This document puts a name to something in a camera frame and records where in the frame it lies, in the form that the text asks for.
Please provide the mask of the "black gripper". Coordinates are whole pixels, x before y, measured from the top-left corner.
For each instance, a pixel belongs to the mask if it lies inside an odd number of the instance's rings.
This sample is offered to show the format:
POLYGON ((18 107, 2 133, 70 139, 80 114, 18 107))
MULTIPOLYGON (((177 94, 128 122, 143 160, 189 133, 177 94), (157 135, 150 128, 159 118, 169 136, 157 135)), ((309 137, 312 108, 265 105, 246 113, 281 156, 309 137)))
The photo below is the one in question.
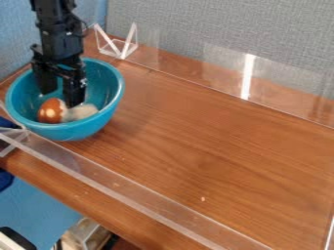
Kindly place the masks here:
POLYGON ((31 66, 43 95, 58 89, 56 76, 63 77, 63 96, 67 107, 84 102, 83 22, 79 19, 40 19, 36 21, 40 43, 31 45, 31 66))

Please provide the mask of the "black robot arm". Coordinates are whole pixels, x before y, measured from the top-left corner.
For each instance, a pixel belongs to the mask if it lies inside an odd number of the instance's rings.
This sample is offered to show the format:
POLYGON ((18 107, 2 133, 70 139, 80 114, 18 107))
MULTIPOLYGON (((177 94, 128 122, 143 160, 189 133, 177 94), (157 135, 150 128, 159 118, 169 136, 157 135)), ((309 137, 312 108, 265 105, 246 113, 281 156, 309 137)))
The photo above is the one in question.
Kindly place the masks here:
POLYGON ((84 102, 86 72, 84 21, 74 14, 75 0, 30 0, 36 13, 40 45, 32 44, 31 67, 43 95, 58 90, 63 79, 63 97, 67 107, 84 102))

